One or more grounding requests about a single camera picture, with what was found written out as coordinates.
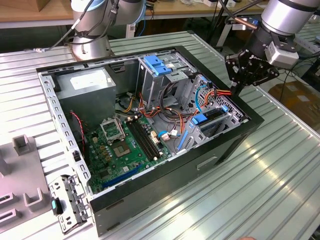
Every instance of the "open computer tower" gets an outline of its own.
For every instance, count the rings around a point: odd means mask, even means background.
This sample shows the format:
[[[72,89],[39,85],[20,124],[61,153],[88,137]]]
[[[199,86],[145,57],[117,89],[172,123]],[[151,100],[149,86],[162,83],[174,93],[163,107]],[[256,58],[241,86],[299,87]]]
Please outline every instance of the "open computer tower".
[[[64,234],[99,236],[222,163],[263,119],[184,47],[37,69],[74,174],[49,184]]]

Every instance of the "slotted aluminum surface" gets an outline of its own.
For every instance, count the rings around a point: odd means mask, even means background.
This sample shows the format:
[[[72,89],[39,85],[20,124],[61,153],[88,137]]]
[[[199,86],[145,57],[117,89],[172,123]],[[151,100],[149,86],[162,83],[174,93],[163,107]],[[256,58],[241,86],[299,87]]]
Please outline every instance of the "slotted aluminum surface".
[[[176,45],[184,45],[230,85],[219,53],[196,35],[179,32],[111,42],[116,54]],[[70,169],[35,68],[72,61],[65,47],[0,54],[0,144],[20,134],[34,136],[48,182]],[[320,224],[320,138],[265,95],[254,87],[241,93],[264,123],[227,161],[101,239],[308,239]],[[4,232],[0,239],[27,236],[98,238],[90,223],[63,236],[50,211]]]
[[[295,41],[312,53],[316,53],[320,51],[320,44],[315,41],[316,36],[320,36],[320,23],[307,22],[295,36]]]

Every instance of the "workbench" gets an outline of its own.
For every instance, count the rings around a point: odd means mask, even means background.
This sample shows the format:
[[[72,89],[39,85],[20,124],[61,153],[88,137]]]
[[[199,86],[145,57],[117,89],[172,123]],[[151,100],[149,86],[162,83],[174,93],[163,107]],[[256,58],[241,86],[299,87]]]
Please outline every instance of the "workbench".
[[[116,54],[183,45],[228,86],[223,57],[188,32],[111,41]],[[48,183],[70,174],[35,68],[75,61],[67,47],[0,54],[0,144],[35,137]],[[101,239],[307,240],[320,224],[320,136],[259,87],[240,97],[264,118],[225,162]],[[52,211],[0,239],[98,239],[86,223],[63,236]]]
[[[307,22],[295,36],[295,42],[314,54],[320,51],[320,44],[315,41],[316,36],[320,36],[320,23]]]
[[[236,3],[235,7],[231,7],[231,11],[236,11],[239,8],[250,3],[248,0],[243,0],[241,3]],[[244,13],[246,15],[261,14],[262,8],[253,6]],[[215,12],[215,7],[209,7],[202,3],[187,6],[180,2],[174,1],[158,1],[154,5],[154,15],[150,10],[145,13],[145,19],[176,19],[176,18],[198,18],[212,17]],[[25,27],[41,27],[41,26],[59,26],[74,24],[73,12],[71,9],[70,0],[51,0],[40,12],[22,10],[7,6],[0,6],[0,29],[7,28],[25,28]],[[132,27],[127,27],[127,37],[133,37],[134,31]]]

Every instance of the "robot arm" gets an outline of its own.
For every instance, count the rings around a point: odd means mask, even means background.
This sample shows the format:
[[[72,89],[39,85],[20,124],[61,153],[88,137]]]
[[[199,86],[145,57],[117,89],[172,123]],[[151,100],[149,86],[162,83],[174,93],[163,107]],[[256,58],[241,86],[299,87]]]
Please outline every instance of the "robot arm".
[[[76,21],[90,0],[72,0]],[[145,0],[94,0],[75,27],[72,51],[76,58],[89,60],[112,55],[107,30],[113,25],[137,23],[146,11]]]
[[[277,68],[295,66],[299,60],[295,34],[319,5],[320,0],[270,0],[262,13],[262,22],[252,31],[242,50],[225,57],[234,95],[245,86],[257,86],[276,78]]]

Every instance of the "ram slot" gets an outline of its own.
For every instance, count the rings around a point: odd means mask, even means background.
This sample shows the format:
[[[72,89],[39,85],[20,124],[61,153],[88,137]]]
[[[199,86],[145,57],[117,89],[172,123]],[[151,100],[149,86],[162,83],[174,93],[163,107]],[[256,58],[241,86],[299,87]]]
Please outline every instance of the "ram slot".
[[[155,157],[160,157],[158,149],[152,143],[151,139],[148,137],[148,135],[145,133],[142,126],[138,122],[130,122],[127,124],[127,126],[150,161],[154,160]]]

